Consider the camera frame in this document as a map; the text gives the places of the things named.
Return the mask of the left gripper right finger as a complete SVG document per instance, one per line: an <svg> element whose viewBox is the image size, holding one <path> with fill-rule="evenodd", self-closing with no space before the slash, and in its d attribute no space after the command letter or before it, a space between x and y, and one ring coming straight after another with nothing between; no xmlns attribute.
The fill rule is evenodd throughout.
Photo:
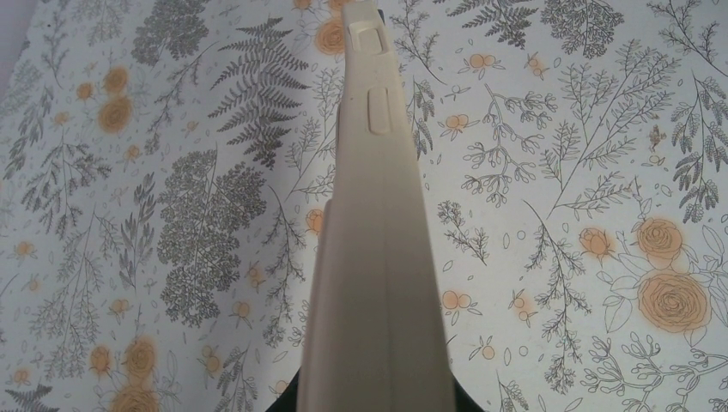
<svg viewBox="0 0 728 412"><path fill-rule="evenodd" d="M467 393L452 373L452 386L456 412L483 412L484 409Z"/></svg>

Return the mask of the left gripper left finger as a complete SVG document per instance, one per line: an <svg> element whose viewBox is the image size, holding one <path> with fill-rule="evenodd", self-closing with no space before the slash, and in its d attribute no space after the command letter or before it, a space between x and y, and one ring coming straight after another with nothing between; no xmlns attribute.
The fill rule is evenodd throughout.
<svg viewBox="0 0 728 412"><path fill-rule="evenodd" d="M296 412L300 372L297 371L287 388L273 402L266 412Z"/></svg>

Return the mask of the phone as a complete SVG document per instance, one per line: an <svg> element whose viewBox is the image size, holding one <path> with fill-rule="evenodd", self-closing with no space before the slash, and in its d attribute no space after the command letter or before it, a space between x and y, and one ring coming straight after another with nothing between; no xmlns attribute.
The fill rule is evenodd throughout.
<svg viewBox="0 0 728 412"><path fill-rule="evenodd" d="M453 411L416 148L374 2L342 9L335 178L319 235L299 411Z"/></svg>

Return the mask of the floral patterned table mat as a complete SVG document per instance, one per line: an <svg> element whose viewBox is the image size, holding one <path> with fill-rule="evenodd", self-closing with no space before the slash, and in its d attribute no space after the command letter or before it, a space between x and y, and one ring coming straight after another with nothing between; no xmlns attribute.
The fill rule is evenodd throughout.
<svg viewBox="0 0 728 412"><path fill-rule="evenodd" d="M380 1L458 380L727 408L727 4ZM340 1L36 1L1 102L1 408L264 411L337 162Z"/></svg>

